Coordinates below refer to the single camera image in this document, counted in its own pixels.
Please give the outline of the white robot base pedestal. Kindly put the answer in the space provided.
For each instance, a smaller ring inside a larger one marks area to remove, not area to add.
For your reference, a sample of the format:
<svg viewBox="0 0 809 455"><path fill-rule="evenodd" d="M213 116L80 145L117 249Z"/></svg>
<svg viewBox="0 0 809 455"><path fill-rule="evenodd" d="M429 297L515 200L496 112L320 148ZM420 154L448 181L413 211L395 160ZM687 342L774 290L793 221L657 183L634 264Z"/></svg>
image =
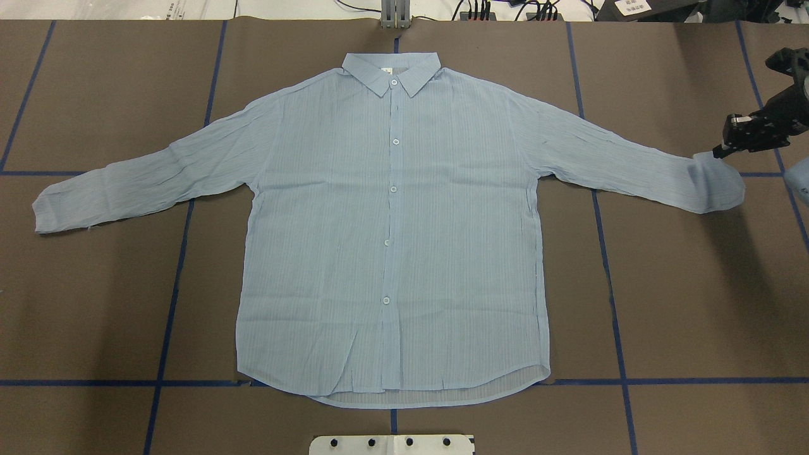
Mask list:
<svg viewBox="0 0 809 455"><path fill-rule="evenodd" d="M316 437L309 454L476 454L472 435L330 435Z"/></svg>

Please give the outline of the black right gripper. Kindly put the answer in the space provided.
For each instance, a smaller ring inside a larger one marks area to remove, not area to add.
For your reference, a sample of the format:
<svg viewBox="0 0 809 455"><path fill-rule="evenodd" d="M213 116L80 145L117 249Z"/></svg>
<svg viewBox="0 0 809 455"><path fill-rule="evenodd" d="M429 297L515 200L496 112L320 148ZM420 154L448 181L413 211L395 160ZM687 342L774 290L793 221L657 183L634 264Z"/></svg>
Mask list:
<svg viewBox="0 0 809 455"><path fill-rule="evenodd" d="M746 116L726 116L722 144L712 149L716 159L736 152L766 152L791 144L789 138L808 130L807 81L772 96L766 105Z"/></svg>

